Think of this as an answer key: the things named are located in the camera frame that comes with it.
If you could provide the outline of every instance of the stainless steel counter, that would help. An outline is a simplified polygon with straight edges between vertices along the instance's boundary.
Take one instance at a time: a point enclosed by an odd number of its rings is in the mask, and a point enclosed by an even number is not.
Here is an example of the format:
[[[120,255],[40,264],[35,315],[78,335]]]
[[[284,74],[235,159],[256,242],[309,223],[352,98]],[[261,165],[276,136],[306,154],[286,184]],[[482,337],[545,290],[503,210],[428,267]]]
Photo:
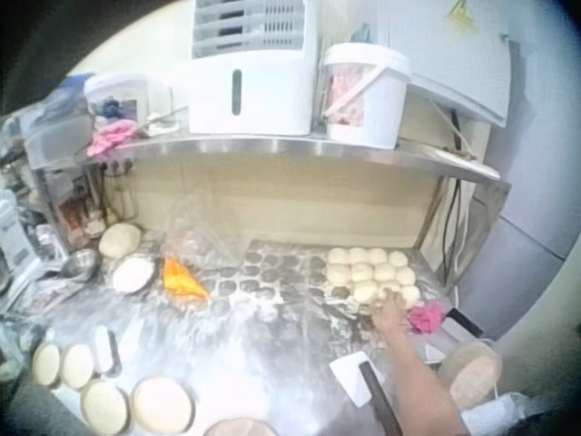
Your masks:
[[[35,320],[54,328],[61,347],[91,344],[94,328],[106,326],[122,364],[110,380],[128,394],[153,375],[178,380],[196,406],[186,434],[202,435],[217,421],[245,416],[268,422],[280,436],[379,435],[370,403],[355,407],[329,368],[363,350],[386,376],[384,389],[394,403],[389,360],[369,308],[327,288],[321,273],[327,250],[254,242],[240,269],[200,273],[212,296],[207,303],[172,301],[161,278],[127,296],[101,279]],[[408,255],[424,298],[449,306],[425,259]],[[422,355],[426,339],[412,339]],[[444,333],[428,341],[443,352],[455,346]],[[81,418],[78,392],[62,386],[54,395]],[[135,426],[133,434],[147,433]]]

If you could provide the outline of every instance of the plastic wrap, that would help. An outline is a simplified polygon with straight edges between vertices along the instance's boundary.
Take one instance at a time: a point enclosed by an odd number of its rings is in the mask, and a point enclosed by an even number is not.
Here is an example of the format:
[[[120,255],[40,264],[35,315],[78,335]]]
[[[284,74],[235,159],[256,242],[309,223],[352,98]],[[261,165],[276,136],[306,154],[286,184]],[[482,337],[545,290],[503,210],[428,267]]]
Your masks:
[[[211,270],[239,266],[245,250],[232,212],[216,201],[208,181],[200,180],[170,210],[167,256]]]

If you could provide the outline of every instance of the metal bowl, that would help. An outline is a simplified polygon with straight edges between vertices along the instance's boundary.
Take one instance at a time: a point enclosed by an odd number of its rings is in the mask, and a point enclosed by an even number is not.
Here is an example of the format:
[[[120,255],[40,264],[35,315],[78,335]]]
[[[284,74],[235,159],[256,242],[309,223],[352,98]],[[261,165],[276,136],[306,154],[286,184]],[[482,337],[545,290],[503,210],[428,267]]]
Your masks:
[[[93,277],[101,257],[99,253],[85,248],[71,254],[63,265],[61,277],[72,282],[86,283]]]

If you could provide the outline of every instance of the pink towel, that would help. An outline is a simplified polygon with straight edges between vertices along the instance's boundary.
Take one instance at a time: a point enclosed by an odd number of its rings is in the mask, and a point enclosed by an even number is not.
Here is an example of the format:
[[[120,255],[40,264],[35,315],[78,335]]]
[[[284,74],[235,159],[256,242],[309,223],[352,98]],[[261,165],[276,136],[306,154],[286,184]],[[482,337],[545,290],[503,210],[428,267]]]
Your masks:
[[[442,324],[444,310],[437,302],[429,302],[425,306],[412,308],[408,319],[414,330],[420,333],[433,333],[437,332]]]
[[[101,127],[93,136],[93,143],[87,149],[89,157],[96,156],[123,144],[137,132],[137,123],[133,120],[119,120]]]

